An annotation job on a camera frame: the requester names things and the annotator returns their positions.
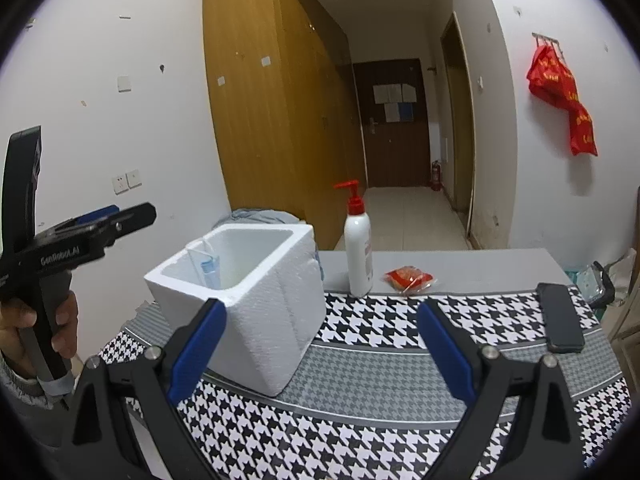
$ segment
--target finger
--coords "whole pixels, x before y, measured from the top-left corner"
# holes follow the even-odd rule
[[[56,309],[56,323],[63,326],[77,319],[78,302],[76,301],[76,295],[70,291],[66,300]]]
[[[0,349],[2,349],[2,354],[5,357],[14,362],[23,359],[25,356],[24,346],[22,346],[17,330],[0,331]]]
[[[14,298],[0,306],[0,330],[33,326],[37,317],[35,310]]]
[[[78,351],[78,320],[60,329],[51,339],[52,348],[63,358],[71,359]]]

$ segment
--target gray jacket sleeve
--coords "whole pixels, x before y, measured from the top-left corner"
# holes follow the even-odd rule
[[[46,467],[54,478],[64,476],[57,460],[68,411],[60,402],[52,402],[37,380],[27,380],[16,374],[0,352],[0,386],[9,404],[38,446]]]

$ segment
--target light switch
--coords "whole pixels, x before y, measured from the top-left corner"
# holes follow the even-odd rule
[[[142,186],[142,179],[140,178],[140,170],[133,170],[127,173],[127,184],[129,189]]]
[[[111,179],[111,183],[113,184],[113,191],[116,195],[129,190],[129,186],[127,186],[127,177],[124,175],[114,176]]]
[[[128,75],[118,76],[118,92],[131,92],[131,81]]]

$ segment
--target red plastic bag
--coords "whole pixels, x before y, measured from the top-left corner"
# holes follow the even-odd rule
[[[574,75],[558,58],[555,48],[542,44],[533,55],[529,72],[529,91],[545,103],[569,112],[571,152],[598,155],[593,138],[593,123],[586,108],[578,100]]]
[[[394,269],[386,273],[384,279],[403,294],[418,294],[435,282],[433,276],[412,266]]]

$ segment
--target paper notice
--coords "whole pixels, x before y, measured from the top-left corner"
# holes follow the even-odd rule
[[[400,120],[403,123],[414,122],[414,105],[412,103],[398,103],[400,110]]]
[[[373,85],[373,99],[377,105],[389,102],[388,85]]]
[[[389,103],[401,103],[402,102],[402,85],[388,85],[389,86]]]
[[[400,107],[398,103],[385,103],[385,118],[387,123],[400,122]]]
[[[418,96],[415,93],[415,86],[404,83],[402,85],[402,102],[404,103],[417,103]]]

